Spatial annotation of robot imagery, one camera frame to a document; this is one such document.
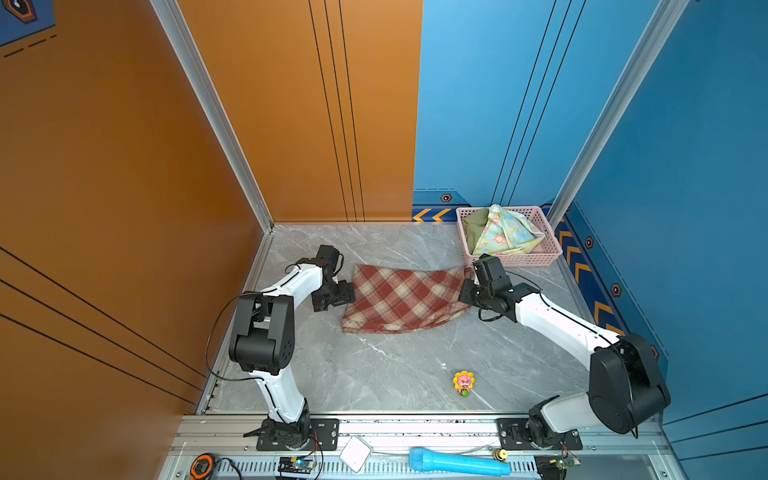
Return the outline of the green circuit board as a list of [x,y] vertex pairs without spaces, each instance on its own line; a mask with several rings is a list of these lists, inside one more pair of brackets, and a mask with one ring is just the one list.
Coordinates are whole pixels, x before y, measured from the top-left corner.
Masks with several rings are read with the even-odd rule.
[[313,475],[318,468],[316,460],[307,457],[280,457],[277,465],[279,478],[306,479]]
[[564,471],[576,466],[580,466],[581,460],[577,456],[566,455],[551,460],[550,465],[558,470]]

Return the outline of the cyan toy microphone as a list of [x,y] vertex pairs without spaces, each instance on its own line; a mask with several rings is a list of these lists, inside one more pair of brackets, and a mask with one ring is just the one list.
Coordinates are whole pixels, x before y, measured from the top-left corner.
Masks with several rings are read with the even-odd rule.
[[450,472],[504,477],[511,475],[510,466],[496,460],[463,455],[437,453],[413,448],[408,454],[409,466],[419,472]]

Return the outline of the pink perforated plastic basket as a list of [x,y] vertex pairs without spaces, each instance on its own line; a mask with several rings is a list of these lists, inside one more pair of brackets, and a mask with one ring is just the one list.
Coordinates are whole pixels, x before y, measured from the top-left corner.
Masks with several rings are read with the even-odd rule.
[[[544,215],[543,210],[537,206],[525,206],[525,207],[502,207],[511,211],[519,212],[527,217],[540,231],[544,233],[544,239],[542,242],[528,254],[513,254],[513,255],[492,255],[498,257],[502,264],[506,267],[545,267],[551,265],[559,256],[562,255],[562,247],[560,246],[553,228],[549,224]],[[457,226],[459,229],[459,237],[462,243],[463,255],[467,265],[471,265],[474,261],[478,260],[480,256],[473,255],[468,251],[468,246],[465,238],[465,231],[462,225],[462,219],[480,208],[475,207],[463,207],[456,209]]]

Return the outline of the small brass cylinder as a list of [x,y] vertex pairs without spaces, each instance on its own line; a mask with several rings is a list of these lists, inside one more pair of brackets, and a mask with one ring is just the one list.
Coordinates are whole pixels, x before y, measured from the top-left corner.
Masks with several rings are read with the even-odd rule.
[[508,459],[508,452],[504,449],[495,449],[493,451],[493,457],[495,460],[505,462]]

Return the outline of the yellow sunflower toy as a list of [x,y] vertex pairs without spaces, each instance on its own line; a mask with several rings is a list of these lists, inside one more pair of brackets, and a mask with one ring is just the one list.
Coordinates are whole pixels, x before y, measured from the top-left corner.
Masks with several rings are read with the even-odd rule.
[[467,398],[473,391],[475,385],[475,377],[472,372],[461,371],[453,377],[454,389],[464,398]]

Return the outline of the left green circuit board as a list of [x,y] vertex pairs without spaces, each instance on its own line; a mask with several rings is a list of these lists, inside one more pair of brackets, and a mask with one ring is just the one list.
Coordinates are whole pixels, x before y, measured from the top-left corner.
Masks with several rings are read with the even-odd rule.
[[280,457],[277,465],[279,478],[306,479],[313,475],[318,468],[316,460],[307,457]]

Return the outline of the right green circuit board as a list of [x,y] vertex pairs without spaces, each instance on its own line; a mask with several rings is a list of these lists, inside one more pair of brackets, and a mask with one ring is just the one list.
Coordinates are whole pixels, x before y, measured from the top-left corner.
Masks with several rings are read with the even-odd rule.
[[550,465],[558,470],[564,471],[576,466],[580,466],[581,460],[577,456],[566,455],[551,460]]

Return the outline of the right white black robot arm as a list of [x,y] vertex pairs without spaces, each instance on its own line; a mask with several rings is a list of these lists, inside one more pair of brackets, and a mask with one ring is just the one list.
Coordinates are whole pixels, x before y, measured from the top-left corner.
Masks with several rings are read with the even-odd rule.
[[525,426],[534,447],[548,449],[567,434],[602,425],[614,433],[635,433],[641,423],[671,404],[671,394],[644,337],[620,335],[556,305],[540,288],[514,285],[501,260],[483,254],[473,262],[475,278],[464,281],[459,300],[538,332],[582,363],[588,389],[546,399],[529,410]]

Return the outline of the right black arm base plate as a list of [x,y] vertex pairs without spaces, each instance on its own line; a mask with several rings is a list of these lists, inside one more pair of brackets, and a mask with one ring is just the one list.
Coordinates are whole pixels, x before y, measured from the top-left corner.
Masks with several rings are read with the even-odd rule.
[[571,451],[583,449],[577,430],[556,433],[536,419],[499,418],[496,427],[500,445],[506,450],[555,450],[562,447]]

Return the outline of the orange black tape measure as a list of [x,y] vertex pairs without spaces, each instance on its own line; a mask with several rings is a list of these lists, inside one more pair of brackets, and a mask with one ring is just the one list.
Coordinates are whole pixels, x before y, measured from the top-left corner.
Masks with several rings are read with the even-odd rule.
[[213,478],[217,459],[214,454],[203,453],[198,455],[189,469],[190,480],[209,480]]

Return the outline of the olive green skirt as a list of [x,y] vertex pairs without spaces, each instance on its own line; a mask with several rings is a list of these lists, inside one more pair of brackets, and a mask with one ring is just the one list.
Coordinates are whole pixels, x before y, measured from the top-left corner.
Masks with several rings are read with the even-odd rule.
[[480,208],[462,219],[468,251],[472,253],[487,224],[489,209]]

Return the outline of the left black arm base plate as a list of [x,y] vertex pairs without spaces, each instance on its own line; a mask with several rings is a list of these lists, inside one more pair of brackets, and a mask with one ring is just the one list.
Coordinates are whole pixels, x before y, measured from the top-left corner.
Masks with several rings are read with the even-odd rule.
[[258,429],[258,451],[312,450],[335,451],[339,440],[337,418],[311,417],[291,424],[266,419]]

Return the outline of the red plaid skirt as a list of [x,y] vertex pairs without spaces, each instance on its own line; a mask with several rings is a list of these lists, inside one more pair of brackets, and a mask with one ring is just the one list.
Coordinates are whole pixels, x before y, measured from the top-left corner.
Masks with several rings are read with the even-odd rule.
[[442,326],[470,308],[459,296],[472,279],[464,266],[412,271],[358,264],[352,276],[356,300],[345,311],[342,331],[403,334]]

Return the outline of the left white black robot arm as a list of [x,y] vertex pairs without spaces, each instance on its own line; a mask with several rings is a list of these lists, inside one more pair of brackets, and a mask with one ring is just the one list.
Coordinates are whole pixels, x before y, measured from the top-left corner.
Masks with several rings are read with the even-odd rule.
[[306,299],[315,312],[353,303],[353,285],[337,278],[342,265],[343,255],[323,245],[315,256],[290,265],[273,285],[237,297],[228,356],[257,384],[268,408],[261,426],[248,436],[288,449],[302,448],[309,440],[308,401],[290,367],[295,310]]

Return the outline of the white square card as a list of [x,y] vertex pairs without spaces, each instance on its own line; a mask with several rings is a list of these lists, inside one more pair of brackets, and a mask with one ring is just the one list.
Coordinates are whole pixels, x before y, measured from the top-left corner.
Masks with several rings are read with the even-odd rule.
[[363,470],[372,452],[373,448],[367,442],[358,436],[352,436],[342,449],[339,459],[353,473],[358,474]]

